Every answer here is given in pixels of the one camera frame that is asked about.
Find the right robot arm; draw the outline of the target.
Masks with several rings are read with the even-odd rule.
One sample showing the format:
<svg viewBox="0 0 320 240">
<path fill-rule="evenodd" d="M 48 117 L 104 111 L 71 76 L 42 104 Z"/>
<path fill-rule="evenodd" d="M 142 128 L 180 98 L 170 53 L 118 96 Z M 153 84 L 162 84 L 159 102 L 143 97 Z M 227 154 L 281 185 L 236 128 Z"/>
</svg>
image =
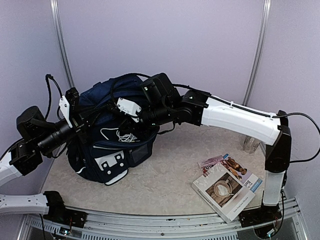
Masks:
<svg viewBox="0 0 320 240">
<path fill-rule="evenodd" d="M 147 76 L 139 87 L 148 100 L 147 107 L 126 96 L 116 97 L 114 104 L 144 129 L 189 123 L 227 129 L 263 142 L 266 179 L 262 203 L 256 209 L 244 210 L 239 220 L 243 227 L 249 227 L 284 216 L 283 187 L 292 163 L 292 136 L 286 112 L 252 109 L 190 86 L 180 95 L 180 85 L 172 83 L 164 73 Z"/>
</svg>

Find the white charger with cable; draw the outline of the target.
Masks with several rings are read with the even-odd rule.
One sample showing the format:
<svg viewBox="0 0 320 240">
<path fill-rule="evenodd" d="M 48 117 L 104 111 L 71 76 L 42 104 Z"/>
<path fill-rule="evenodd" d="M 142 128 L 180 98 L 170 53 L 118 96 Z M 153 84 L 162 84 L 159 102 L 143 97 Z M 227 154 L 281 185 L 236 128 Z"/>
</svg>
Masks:
<svg viewBox="0 0 320 240">
<path fill-rule="evenodd" d="M 118 128 L 101 128 L 100 134 L 107 141 L 118 141 L 119 143 L 133 143 L 138 140 L 132 133 L 121 135 Z"/>
</svg>

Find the navy blue backpack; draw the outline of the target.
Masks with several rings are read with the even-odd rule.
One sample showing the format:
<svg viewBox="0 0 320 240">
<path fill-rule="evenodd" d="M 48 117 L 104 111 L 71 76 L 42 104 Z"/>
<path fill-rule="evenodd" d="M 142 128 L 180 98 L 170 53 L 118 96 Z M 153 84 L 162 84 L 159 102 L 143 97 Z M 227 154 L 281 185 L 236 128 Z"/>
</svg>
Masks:
<svg viewBox="0 0 320 240">
<path fill-rule="evenodd" d="M 86 129 L 69 141 L 66 156 L 82 178 L 110 186 L 152 155 L 160 128 L 140 123 L 140 112 L 149 107 L 142 77 L 127 73 L 79 95 L 77 114 Z"/>
</svg>

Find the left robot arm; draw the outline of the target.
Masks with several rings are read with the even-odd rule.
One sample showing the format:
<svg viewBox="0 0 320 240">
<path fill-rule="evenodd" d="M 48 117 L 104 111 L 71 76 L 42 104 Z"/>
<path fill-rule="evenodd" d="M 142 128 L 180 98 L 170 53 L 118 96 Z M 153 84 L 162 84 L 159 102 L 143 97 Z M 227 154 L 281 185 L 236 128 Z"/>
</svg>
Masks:
<svg viewBox="0 0 320 240">
<path fill-rule="evenodd" d="M 34 171 L 43 157 L 52 158 L 53 151 L 66 145 L 74 137 L 82 141 L 104 111 L 103 107 L 85 107 L 71 118 L 71 123 L 60 120 L 47 122 L 37 106 L 27 108 L 16 119 L 21 139 L 14 142 L 0 158 L 0 184 L 26 176 Z M 70 224 L 75 221 L 72 211 L 66 208 L 57 191 L 45 191 L 34 195 L 0 196 L 0 213 L 39 214 L 45 219 Z"/>
</svg>

